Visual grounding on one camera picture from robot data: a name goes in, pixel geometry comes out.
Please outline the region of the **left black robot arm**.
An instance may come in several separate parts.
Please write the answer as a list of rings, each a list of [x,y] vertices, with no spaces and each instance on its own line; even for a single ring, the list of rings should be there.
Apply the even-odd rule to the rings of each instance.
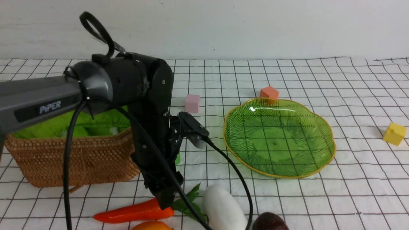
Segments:
[[[75,109],[98,115],[126,106],[132,159],[159,206],[171,207],[183,183],[175,169],[178,150],[169,114],[173,82],[165,60],[136,53],[94,54],[62,76],[2,82],[1,147],[9,134]]]

